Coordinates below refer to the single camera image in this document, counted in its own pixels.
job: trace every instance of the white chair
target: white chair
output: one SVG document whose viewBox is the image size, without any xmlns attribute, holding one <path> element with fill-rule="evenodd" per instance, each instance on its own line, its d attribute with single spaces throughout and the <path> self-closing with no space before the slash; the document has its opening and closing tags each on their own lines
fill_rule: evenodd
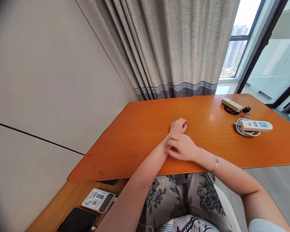
<svg viewBox="0 0 290 232">
<path fill-rule="evenodd" d="M 223 191 L 216 185 L 214 185 L 216 192 L 219 196 L 220 202 L 222 204 L 222 207 L 229 219 L 229 222 L 231 223 L 231 226 L 234 230 L 234 232 L 241 232 L 241 228 L 239 227 L 236 215 L 234 213 L 234 210 L 227 198 L 227 196 L 223 193 Z"/>
</svg>

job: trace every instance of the building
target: building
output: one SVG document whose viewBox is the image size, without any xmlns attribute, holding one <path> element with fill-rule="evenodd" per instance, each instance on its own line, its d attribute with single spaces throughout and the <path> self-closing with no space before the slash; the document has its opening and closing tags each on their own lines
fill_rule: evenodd
<svg viewBox="0 0 290 232">
<path fill-rule="evenodd" d="M 246 35 L 248 31 L 247 25 L 234 26 L 231 35 Z M 223 67 L 225 68 L 237 68 L 243 52 L 245 50 L 247 41 L 230 41 L 227 49 L 225 61 Z"/>
</svg>

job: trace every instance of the black phone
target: black phone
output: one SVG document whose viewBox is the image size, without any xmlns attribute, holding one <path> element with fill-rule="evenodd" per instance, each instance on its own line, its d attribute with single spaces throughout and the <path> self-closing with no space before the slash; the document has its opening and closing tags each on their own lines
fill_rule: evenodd
<svg viewBox="0 0 290 232">
<path fill-rule="evenodd" d="M 74 208 L 60 224 L 58 232 L 89 232 L 99 215 L 80 207 Z"/>
<path fill-rule="evenodd" d="M 98 181 L 98 182 L 100 182 L 102 184 L 108 184 L 108 185 L 114 186 L 117 183 L 117 181 L 118 180 L 115 179 L 115 180 L 102 180 L 102 181 Z"/>
</svg>

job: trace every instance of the floor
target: floor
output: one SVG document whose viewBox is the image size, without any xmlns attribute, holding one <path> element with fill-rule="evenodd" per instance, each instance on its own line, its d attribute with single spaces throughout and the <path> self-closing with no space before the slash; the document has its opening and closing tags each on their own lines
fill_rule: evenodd
<svg viewBox="0 0 290 232">
<path fill-rule="evenodd" d="M 286 121 L 288 121 L 288 122 L 290 123 L 290 117 L 288 116 L 288 114 L 289 114 L 290 112 L 280 112 L 280 111 L 277 110 L 277 109 L 273 109 L 273 111 L 274 111 L 276 114 L 280 115 L 283 119 L 285 119 Z"/>
<path fill-rule="evenodd" d="M 222 95 L 222 94 L 234 94 L 235 89 L 237 87 L 238 83 L 237 82 L 232 82 L 232 83 L 218 83 L 218 87 L 216 90 L 216 95 Z M 243 88 L 242 93 L 249 93 L 253 95 L 256 99 L 259 101 L 263 102 L 264 104 L 268 104 L 272 98 L 269 96 L 265 95 L 262 92 L 256 92 L 253 89 L 250 88 L 249 84 L 246 84 Z"/>
<path fill-rule="evenodd" d="M 290 166 L 245 169 L 265 188 L 290 226 Z M 242 232 L 247 232 L 245 213 L 240 196 L 231 191 L 220 180 L 215 184 L 224 192 L 233 206 Z"/>
</svg>

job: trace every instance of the orange table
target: orange table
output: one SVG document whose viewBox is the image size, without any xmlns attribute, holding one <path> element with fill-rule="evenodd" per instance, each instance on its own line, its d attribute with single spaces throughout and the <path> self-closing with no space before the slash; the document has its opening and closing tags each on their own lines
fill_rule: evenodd
<svg viewBox="0 0 290 232">
<path fill-rule="evenodd" d="M 251 106 L 253 120 L 273 125 L 259 137 L 237 134 L 240 115 L 223 109 L 221 99 Z M 70 182 L 131 177 L 136 168 L 167 135 L 170 124 L 187 120 L 195 144 L 241 168 L 290 164 L 290 123 L 250 94 L 231 94 L 131 102 L 101 135 L 68 177 Z M 200 172 L 193 162 L 168 157 L 159 175 Z"/>
</svg>

